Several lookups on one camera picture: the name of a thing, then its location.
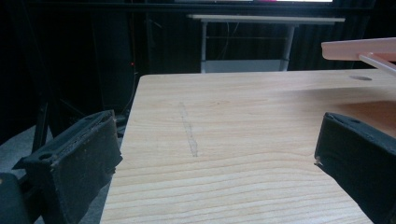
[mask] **wooden plank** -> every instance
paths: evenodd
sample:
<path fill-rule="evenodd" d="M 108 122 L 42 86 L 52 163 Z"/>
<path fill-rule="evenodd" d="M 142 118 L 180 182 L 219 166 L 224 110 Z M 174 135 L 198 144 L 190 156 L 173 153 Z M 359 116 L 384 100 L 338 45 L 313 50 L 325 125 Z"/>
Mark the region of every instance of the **wooden plank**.
<path fill-rule="evenodd" d="M 314 165 L 326 111 L 396 136 L 379 70 L 142 77 L 103 223 L 370 223 Z"/>
<path fill-rule="evenodd" d="M 324 42 L 323 58 L 342 61 L 363 61 L 396 76 L 396 38 L 379 38 Z"/>

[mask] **pencil mark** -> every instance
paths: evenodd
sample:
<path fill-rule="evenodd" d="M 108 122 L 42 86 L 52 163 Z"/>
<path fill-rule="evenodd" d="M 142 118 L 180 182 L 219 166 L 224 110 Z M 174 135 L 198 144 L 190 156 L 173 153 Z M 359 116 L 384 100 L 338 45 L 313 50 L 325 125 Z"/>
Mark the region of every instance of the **pencil mark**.
<path fill-rule="evenodd" d="M 186 106 L 184 106 L 183 102 L 178 104 L 178 110 L 183 121 L 184 130 L 186 131 L 187 140 L 189 141 L 191 154 L 193 157 L 198 157 L 198 144 L 192 134 L 192 125 L 188 121 L 189 115 L 187 114 Z"/>

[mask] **table surface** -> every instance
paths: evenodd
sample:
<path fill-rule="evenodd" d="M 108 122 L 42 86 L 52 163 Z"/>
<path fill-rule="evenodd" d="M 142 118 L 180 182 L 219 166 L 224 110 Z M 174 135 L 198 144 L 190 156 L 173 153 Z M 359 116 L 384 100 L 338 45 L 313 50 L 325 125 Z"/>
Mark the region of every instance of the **table surface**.
<path fill-rule="evenodd" d="M 314 151 L 326 111 L 396 136 L 395 87 L 379 70 L 141 77 L 102 222 L 370 223 Z"/>

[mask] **light wood board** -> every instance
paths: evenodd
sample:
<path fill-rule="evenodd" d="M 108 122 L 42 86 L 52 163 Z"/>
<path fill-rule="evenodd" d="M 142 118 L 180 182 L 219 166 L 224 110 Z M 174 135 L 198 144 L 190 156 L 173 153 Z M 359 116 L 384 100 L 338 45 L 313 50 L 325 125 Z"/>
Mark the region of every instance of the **light wood board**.
<path fill-rule="evenodd" d="M 396 136 L 395 100 L 379 70 L 142 77 L 102 222 L 370 223 L 314 151 L 326 111 Z"/>

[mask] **scratch mark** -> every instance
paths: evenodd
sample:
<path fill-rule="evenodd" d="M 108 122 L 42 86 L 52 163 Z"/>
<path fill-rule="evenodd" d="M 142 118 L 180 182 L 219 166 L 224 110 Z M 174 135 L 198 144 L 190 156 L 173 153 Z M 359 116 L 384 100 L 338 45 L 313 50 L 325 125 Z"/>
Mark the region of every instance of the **scratch mark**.
<path fill-rule="evenodd" d="M 321 161 L 320 161 L 320 156 L 316 156 L 315 159 L 316 159 L 316 162 L 314 164 L 316 166 L 323 166 L 323 163 L 321 163 Z"/>
<path fill-rule="evenodd" d="M 178 104 L 178 110 L 183 121 L 184 130 L 186 131 L 187 140 L 190 144 L 191 154 L 193 157 L 198 157 L 198 144 L 195 141 L 194 135 L 192 134 L 192 125 L 188 121 L 189 115 L 187 114 L 186 106 L 184 106 L 183 102 Z"/>

